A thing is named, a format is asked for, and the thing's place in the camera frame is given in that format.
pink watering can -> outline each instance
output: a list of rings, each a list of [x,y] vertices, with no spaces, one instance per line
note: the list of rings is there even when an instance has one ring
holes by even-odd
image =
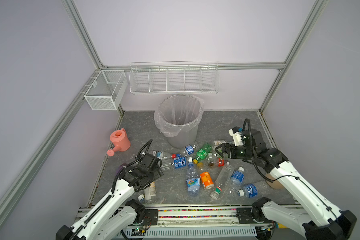
[[[110,135],[109,139],[115,145],[113,149],[107,151],[107,155],[110,157],[113,156],[115,152],[126,151],[131,146],[131,142],[129,141],[127,137],[127,132],[125,131],[124,128],[122,128],[121,130],[114,131]]]

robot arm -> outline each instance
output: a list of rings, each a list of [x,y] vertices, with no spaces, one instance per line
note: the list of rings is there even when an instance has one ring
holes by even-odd
[[[64,225],[59,229],[56,240],[108,240],[128,225],[143,222],[144,205],[135,199],[128,201],[119,213],[114,214],[135,191],[145,189],[163,175],[158,165],[160,160],[142,152],[144,147],[148,151],[151,141],[140,149],[136,161],[120,166],[110,191],[86,216],[70,228]]]
[[[245,119],[242,128],[229,131],[235,144],[224,143],[216,147],[216,152],[223,157],[242,159],[253,164],[257,172],[267,181],[260,170],[277,179],[304,207],[308,214],[292,212],[268,198],[261,198],[253,204],[252,217],[261,222],[265,219],[279,222],[310,239],[348,239],[356,223],[356,217],[349,210],[327,200],[293,167],[288,158],[276,148],[266,148],[261,133],[250,128],[250,120]]]

orange label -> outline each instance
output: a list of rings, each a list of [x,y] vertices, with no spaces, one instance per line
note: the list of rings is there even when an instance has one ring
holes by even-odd
[[[203,183],[204,188],[206,188],[209,185],[213,185],[211,175],[209,175],[209,172],[203,172],[200,174],[200,180]]]

white wall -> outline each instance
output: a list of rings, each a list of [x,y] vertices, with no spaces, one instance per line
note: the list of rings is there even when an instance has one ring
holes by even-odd
[[[360,240],[360,0],[330,1],[265,110],[276,143]]]
[[[117,111],[84,103],[0,231],[0,240],[54,240],[86,207],[107,152]]]
[[[59,0],[0,0],[0,199],[93,71]]]
[[[220,91],[208,94],[194,94],[204,100],[207,110],[259,109],[278,71],[222,70]],[[125,91],[121,105],[126,111],[153,111],[170,95],[133,95],[129,88]]]
[[[314,0],[75,1],[101,61],[284,61]]]

label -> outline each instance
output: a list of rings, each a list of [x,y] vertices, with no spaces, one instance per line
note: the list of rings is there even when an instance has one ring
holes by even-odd
[[[216,187],[215,192],[220,195],[220,193],[221,193],[221,188],[220,188],[220,187]]]
[[[219,157],[217,166],[218,166],[218,167],[222,167],[222,166],[224,166],[224,164],[225,164],[224,159],[222,159],[221,157]]]
[[[152,151],[152,155],[153,155],[153,156],[156,156],[158,159],[161,159],[161,152]]]
[[[242,172],[234,171],[233,174],[231,175],[231,177],[233,177],[233,178],[239,180],[241,183],[243,183],[244,174]]]
[[[200,187],[200,178],[191,178],[185,181],[187,183],[187,187],[191,186],[199,186]]]
[[[215,146],[219,146],[219,145],[221,145],[223,143],[226,143],[226,141],[225,140],[217,140],[217,141],[213,141],[213,143],[214,143]]]
[[[211,176],[209,175],[209,172],[203,172],[200,174],[200,179],[203,183],[203,187],[206,188],[209,185],[213,185],[213,181]]]
[[[207,153],[204,149],[200,149],[198,152],[197,152],[197,156],[200,157],[201,159],[204,159],[206,157]]]
[[[185,151],[187,152],[188,155],[191,155],[192,153],[195,152],[191,145],[188,145],[188,146],[184,147],[184,149],[185,149]]]
[[[175,168],[184,167],[187,165],[187,160],[185,157],[175,157],[173,162],[175,163]]]
[[[247,189],[249,197],[255,197],[257,195],[257,189],[253,184],[248,184],[244,186],[244,189]]]
[[[151,182],[149,187],[148,187],[148,194],[150,196],[156,196],[156,186],[155,186],[155,182]]]

